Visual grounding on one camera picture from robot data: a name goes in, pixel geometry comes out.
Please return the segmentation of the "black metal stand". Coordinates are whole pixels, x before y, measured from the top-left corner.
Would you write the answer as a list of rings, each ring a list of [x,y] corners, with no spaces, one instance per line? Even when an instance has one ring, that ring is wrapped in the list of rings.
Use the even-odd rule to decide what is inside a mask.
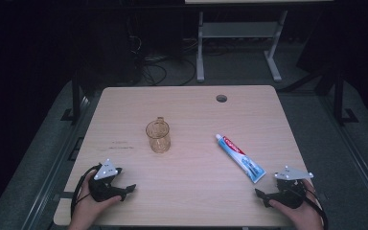
[[[319,83],[314,92],[319,96],[328,95],[333,90],[333,116],[344,126],[347,123],[357,123],[358,118],[350,108],[343,107],[344,71],[333,65],[324,65],[319,71]]]
[[[62,116],[61,121],[70,122],[75,125],[81,116],[83,98],[86,96],[86,81],[81,73],[78,71],[71,79],[71,107],[67,108]]]

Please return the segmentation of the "person's right hand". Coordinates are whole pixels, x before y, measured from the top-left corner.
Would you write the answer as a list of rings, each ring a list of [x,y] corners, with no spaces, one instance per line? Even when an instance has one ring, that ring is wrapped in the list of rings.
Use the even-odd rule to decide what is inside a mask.
[[[273,199],[269,200],[269,204],[288,217],[294,224],[296,230],[324,230],[321,216],[306,201],[296,209],[291,209]]]

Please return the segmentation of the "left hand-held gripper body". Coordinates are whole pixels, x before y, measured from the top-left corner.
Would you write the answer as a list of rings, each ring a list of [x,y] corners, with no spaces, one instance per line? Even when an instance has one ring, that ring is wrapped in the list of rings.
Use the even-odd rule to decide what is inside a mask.
[[[99,164],[97,172],[88,182],[90,194],[95,201],[102,202],[114,196],[120,196],[122,199],[126,198],[128,188],[112,186],[112,181],[121,172],[122,168],[115,167],[109,159]]]

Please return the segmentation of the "grey metal table frame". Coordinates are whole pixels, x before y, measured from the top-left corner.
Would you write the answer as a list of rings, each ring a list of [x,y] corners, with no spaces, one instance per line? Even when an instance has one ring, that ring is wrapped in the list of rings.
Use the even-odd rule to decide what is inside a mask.
[[[205,22],[204,13],[198,14],[196,79],[205,81],[203,40],[206,38],[271,38],[271,47],[264,51],[264,58],[274,81],[282,80],[274,55],[284,28],[288,11],[282,11],[277,21],[268,22]]]

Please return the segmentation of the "white blue toothpaste tube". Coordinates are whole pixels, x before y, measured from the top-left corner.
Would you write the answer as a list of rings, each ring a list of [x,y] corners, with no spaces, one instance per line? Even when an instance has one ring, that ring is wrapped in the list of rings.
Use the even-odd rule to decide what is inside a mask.
[[[237,163],[253,183],[257,183],[265,176],[266,171],[239,149],[230,139],[220,134],[216,135],[216,139],[219,146]]]

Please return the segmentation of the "dark computer tower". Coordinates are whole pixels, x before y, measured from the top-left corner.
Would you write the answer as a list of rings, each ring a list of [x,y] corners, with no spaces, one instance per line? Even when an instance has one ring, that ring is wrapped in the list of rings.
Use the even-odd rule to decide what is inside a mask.
[[[84,15],[70,34],[81,59],[81,80],[86,89],[131,86],[140,80],[124,17],[113,13]]]

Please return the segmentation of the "person's left hand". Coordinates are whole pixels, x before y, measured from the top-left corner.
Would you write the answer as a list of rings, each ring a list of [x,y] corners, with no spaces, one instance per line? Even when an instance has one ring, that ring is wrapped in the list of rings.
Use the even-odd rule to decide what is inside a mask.
[[[117,195],[108,200],[97,202],[89,191],[89,180],[95,174],[96,172],[92,171],[83,180],[78,202],[67,230],[88,230],[104,210],[115,205],[122,199]]]

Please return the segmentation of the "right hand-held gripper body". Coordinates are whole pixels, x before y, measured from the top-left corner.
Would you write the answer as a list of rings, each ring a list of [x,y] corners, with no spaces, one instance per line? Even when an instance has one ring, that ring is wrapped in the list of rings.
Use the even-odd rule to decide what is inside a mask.
[[[306,187],[303,180],[313,178],[313,173],[285,166],[282,171],[276,172],[274,177],[278,192],[269,194],[267,199],[277,200],[288,208],[298,208],[306,196]]]

